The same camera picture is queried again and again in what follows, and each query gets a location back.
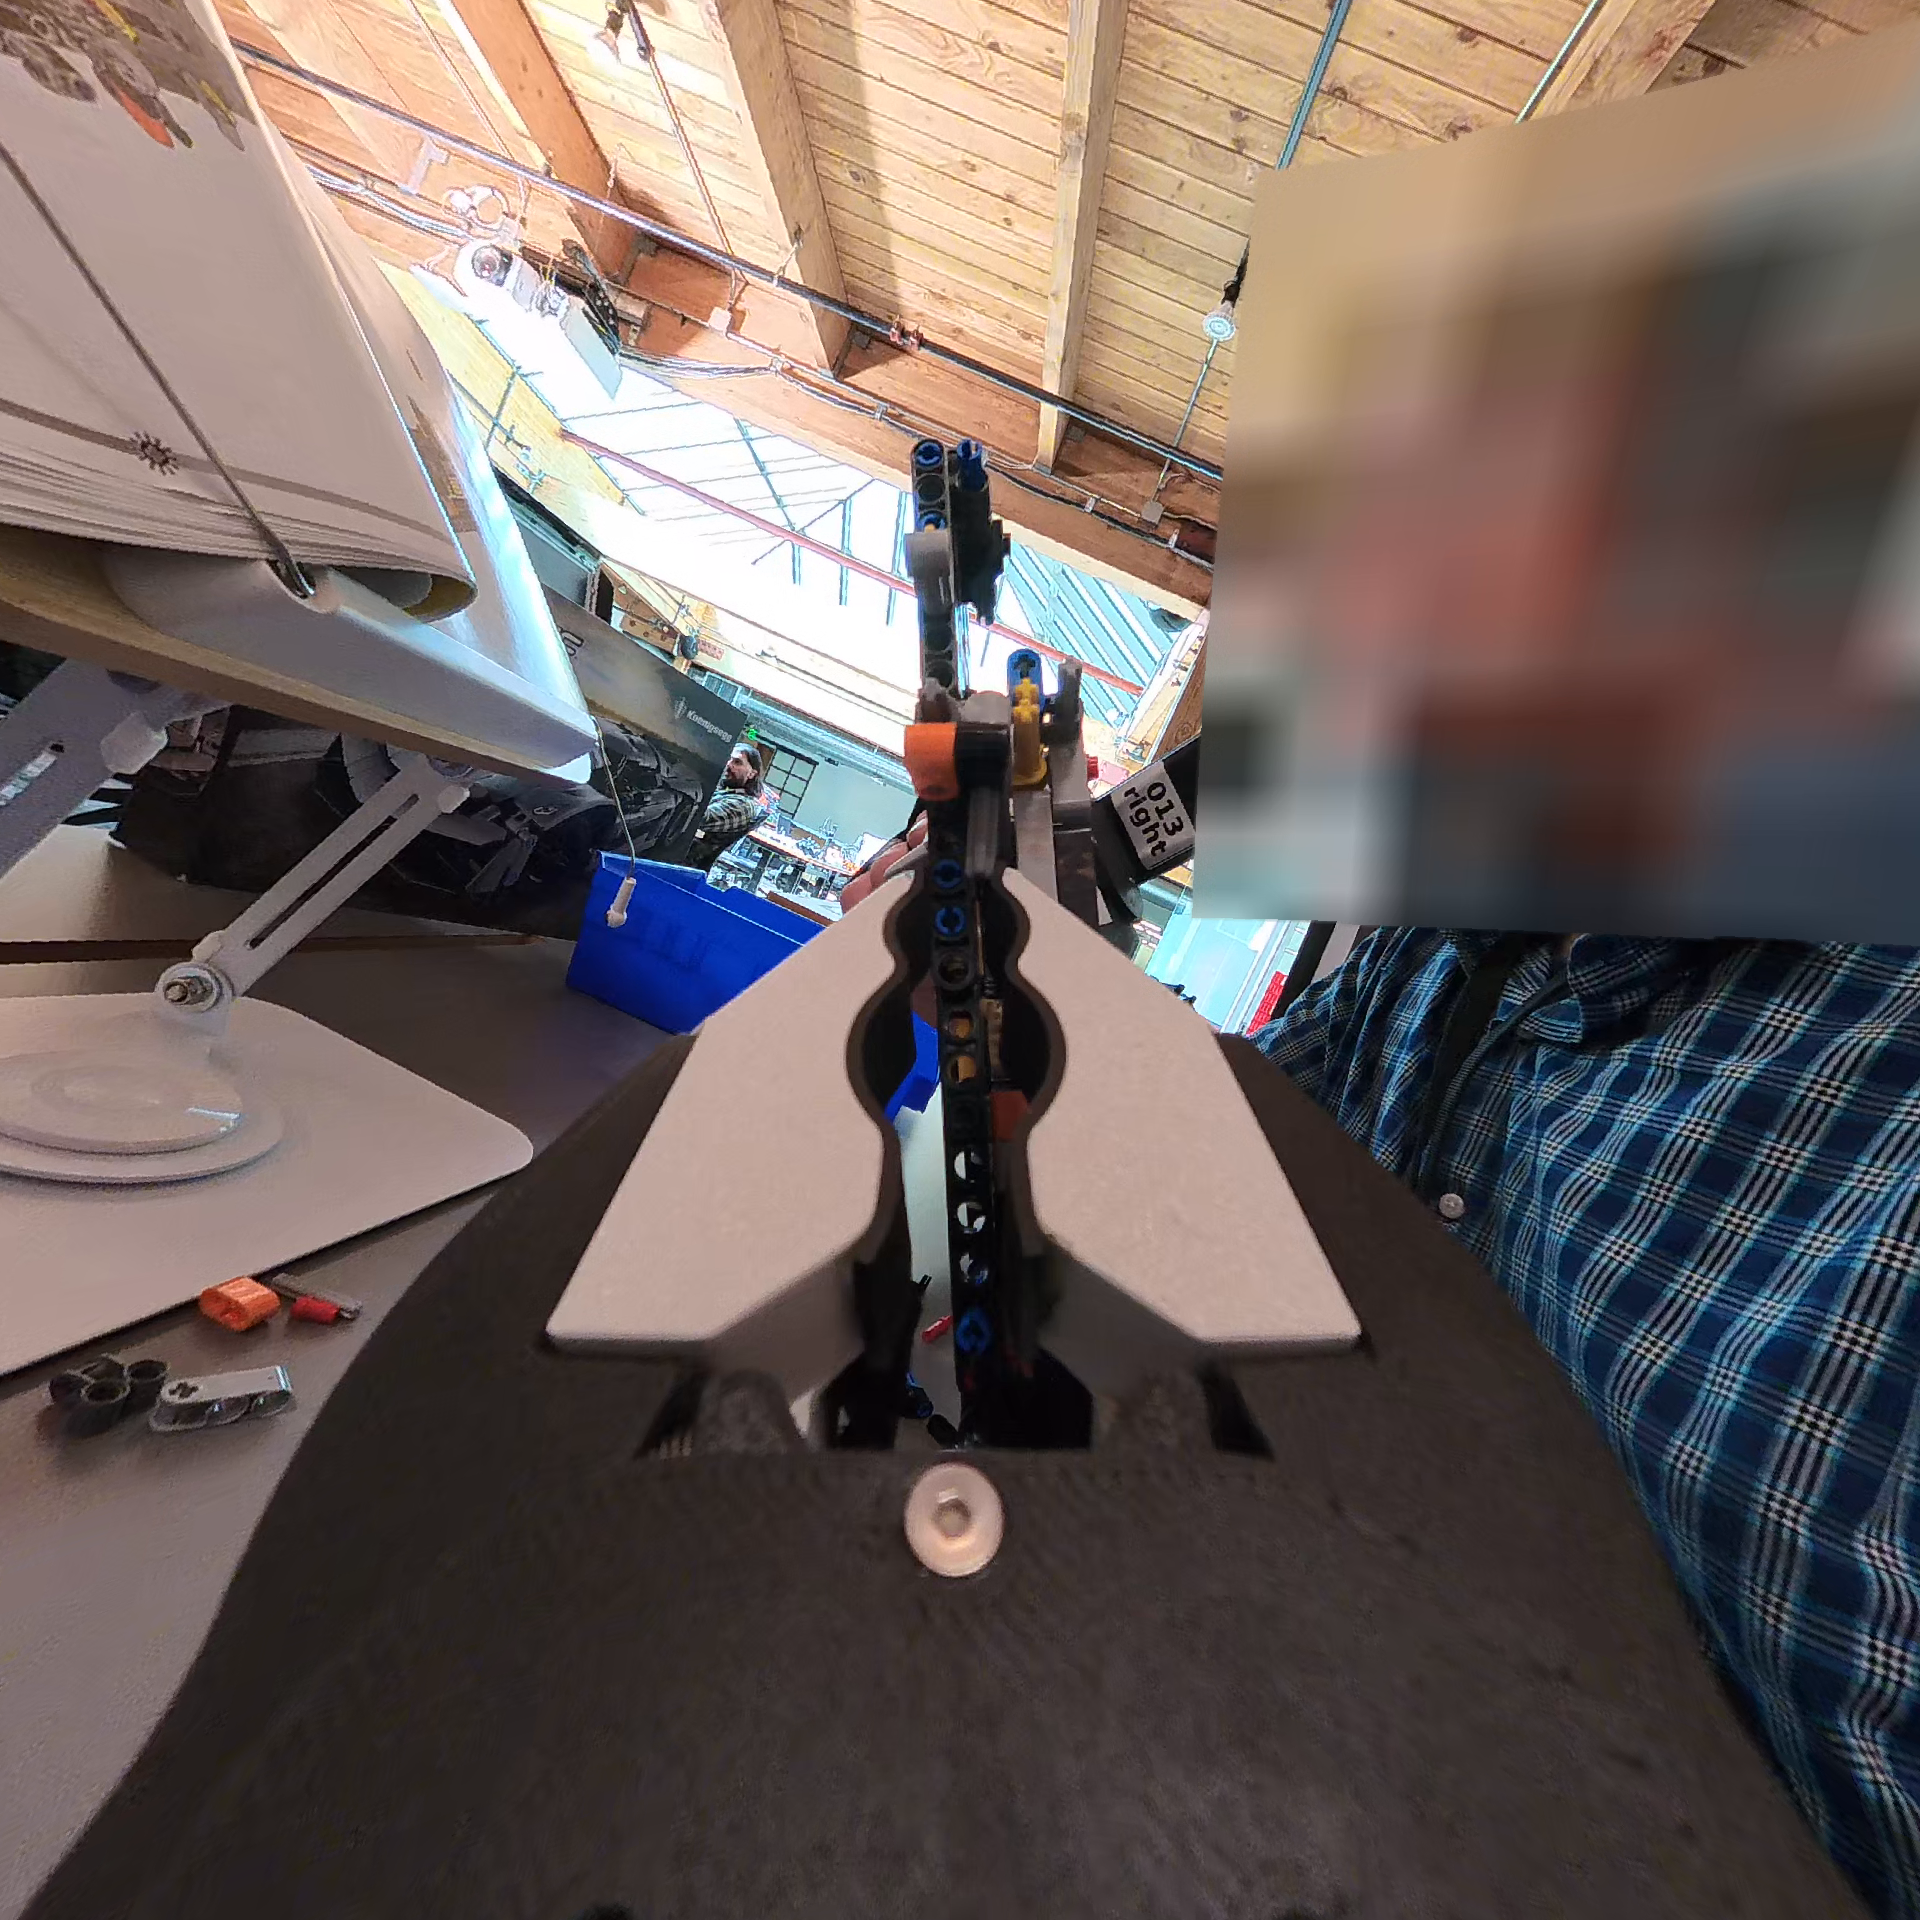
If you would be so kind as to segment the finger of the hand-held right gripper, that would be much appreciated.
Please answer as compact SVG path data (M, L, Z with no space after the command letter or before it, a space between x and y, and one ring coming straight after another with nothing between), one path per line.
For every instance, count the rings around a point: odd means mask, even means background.
M1019 788L1019 875L1072 915L1102 913L1086 780Z

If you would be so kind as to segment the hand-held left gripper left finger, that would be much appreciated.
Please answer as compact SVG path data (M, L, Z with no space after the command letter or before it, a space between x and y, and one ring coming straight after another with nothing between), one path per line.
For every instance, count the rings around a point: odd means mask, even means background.
M906 879L703 1023L552 1306L568 1359L762 1377L816 1450L888 1444L906 1341Z

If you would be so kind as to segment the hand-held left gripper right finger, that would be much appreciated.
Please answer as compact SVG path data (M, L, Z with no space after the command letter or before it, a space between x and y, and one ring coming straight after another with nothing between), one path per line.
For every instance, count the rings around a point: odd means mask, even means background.
M1023 1137L1053 1308L1039 1345L1118 1402L1212 1363L1348 1353L1359 1319L1219 1033L1010 871L1015 978L1050 1020Z

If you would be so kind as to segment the black lego technic assembly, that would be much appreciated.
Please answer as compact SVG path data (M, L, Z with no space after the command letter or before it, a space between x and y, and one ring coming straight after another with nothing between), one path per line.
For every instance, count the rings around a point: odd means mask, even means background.
M927 817L914 927L941 1042L943 1232L956 1443L1070 1452L1093 1443L1093 1395L1039 1345L1053 1308L1037 1232L1000 1153L1016 1146L1050 1068L1035 1002L1012 973L1019 924L1003 893L1019 874L1019 788L1088 781L1082 668L1044 687L1015 649L1006 688L973 688L967 625L991 621L1010 543L991 508L982 445L919 439L909 453L906 563L919 604L922 691L902 762Z

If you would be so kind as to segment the black lego box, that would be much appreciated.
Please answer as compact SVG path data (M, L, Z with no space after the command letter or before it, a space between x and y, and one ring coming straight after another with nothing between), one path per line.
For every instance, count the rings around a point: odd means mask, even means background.
M606 621L615 596L602 556L507 473L498 485L598 728L582 785L477 775L368 880L362 906L420 919L572 932L596 858L664 865L703 856L708 807L724 792L742 720L679 673L652 637ZM375 741L222 708L106 801L112 842L178 880L263 891L398 775Z

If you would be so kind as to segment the grey lego beam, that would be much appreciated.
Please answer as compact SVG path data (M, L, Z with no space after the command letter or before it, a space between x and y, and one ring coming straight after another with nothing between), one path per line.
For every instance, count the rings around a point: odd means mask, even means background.
M152 1434L210 1434L278 1418L294 1387L278 1365L218 1377L171 1377L148 1411Z

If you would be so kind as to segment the black lego connector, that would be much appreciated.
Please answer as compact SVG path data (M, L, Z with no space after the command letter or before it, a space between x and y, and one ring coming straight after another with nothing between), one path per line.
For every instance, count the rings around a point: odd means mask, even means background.
M168 1373L166 1360L98 1356L60 1371L45 1389L69 1432L101 1434L138 1413L152 1411Z

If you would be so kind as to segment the person's right hand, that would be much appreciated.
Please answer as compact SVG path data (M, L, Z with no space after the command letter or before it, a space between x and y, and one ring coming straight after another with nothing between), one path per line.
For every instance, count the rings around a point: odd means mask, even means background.
M919 879L925 869L927 817L919 813L908 827L886 840L842 888L838 913L850 915L893 879Z

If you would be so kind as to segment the blue plastic bin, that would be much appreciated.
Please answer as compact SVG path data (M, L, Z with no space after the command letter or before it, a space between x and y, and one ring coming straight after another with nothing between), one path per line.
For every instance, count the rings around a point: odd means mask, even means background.
M806 1117L956 1113L940 1035L912 1012L886 944L885 917L909 883L885 883L822 929L680 867L604 856L566 983L712 1047L730 1115L765 1139Z

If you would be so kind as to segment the white book stand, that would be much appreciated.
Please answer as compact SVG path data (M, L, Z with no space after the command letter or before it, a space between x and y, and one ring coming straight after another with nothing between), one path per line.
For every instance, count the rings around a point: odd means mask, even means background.
M516 1173L506 1121L248 991L495 762L580 775L591 719L512 514L462 535L475 596L404 616L339 570L106 549L148 629L291 681L390 770L144 994L4 1000L4 1371Z

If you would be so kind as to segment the person's blue plaid shirt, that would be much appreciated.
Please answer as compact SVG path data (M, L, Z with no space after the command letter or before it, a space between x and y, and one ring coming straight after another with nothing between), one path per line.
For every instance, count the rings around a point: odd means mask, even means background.
M1814 1834L1915 1916L1915 949L1381 929L1255 1042L1526 1317Z

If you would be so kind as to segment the black ceiling pipe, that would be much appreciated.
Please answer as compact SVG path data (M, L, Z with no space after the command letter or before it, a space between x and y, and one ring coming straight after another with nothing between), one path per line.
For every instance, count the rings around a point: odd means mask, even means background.
M596 194L582 191L574 184L566 184L566 180L552 176L548 169L534 169L534 168L528 168L528 164L514 161L512 155L507 155L502 151L491 151L488 146L479 146L479 144L466 140L463 136L458 136L448 128L442 128L439 123L431 123L431 122L428 122L428 119L422 119L414 112L407 112L407 109L403 109L394 103L384 103L378 96L366 93L359 88L352 88L347 82L341 82L336 79L330 79L330 75L319 73L316 68L309 68L300 63L293 63L283 55L275 55L275 53L270 53L261 47L253 47L248 39L236 39L231 44L231 51L243 63L252 65L253 68L263 68L263 71L275 73L283 80L291 80L291 82L304 85L309 90L316 90L316 91L330 96L334 103L364 108L364 109L381 116L384 122L390 122L400 128L410 128L412 132L419 132L422 137L435 137L439 144L444 144L453 153L466 155L470 161L479 161L482 164L491 164L500 175L507 175L507 176L512 176L512 178L516 178L516 180L520 180L520 184L526 184L526 186L530 186L539 193L546 193L548 196L560 200L560 201L568 203L572 209L582 209L582 211L596 213L598 217L623 225L632 234L655 242L658 249L668 249L677 257L698 261L698 263L707 266L708 269L722 272L722 275L732 277L734 282L759 287L759 289L773 293L773 296L782 298L782 299L806 304L816 313L832 315L832 319L846 322L848 328L866 335L869 339L893 347L895 352L917 354L919 359L927 359L927 362L933 362L936 367L943 367L943 369L950 369L950 371L956 371L965 377L972 377L975 381L986 381L1000 393L1010 393L1010 396L1016 396L1021 401L1029 401L1039 409L1051 409L1058 416L1063 416L1072 423L1078 423L1086 431L1104 436L1107 442L1131 449L1131 451L1141 453L1143 457L1147 457L1152 461L1167 465L1167 466L1179 466L1192 480L1204 482L1214 490L1221 490L1226 485L1226 475L1223 475L1219 465L1212 465L1212 461L1202 460L1199 455L1192 455L1184 449L1166 443L1163 439L1152 439L1147 434L1141 434L1133 428L1114 420L1110 416L1104 416L1104 413L1100 413L1091 407L1084 407L1076 401L1070 401L1070 397L1064 397L1055 392L1047 392L1035 381L1029 381L1029 380L1023 380L1015 372L997 369L994 363L978 362L967 352L959 352L956 347L949 347L946 344L940 344L940 341L925 336L917 328L908 328L901 321L886 321L886 319L875 315L872 311L866 311L864 306L858 306L848 299L824 296L821 291L806 289L797 279L788 279L779 272L762 268L759 263L755 263L746 257L732 253L722 247L711 247L711 245L707 245L707 242L702 242L702 241L698 241L698 237L693 237L693 235L687 235L687 234L684 234L684 231L679 231L669 225L660 225L660 221L654 221L654 220L644 217L643 213L637 213L636 209L631 209L626 203L596 196Z

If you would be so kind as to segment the white instruction booklet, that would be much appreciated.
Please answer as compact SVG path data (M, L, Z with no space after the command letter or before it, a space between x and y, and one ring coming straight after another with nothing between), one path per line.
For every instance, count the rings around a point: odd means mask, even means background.
M213 5L4 5L4 529L187 683L556 775L591 719L435 345Z

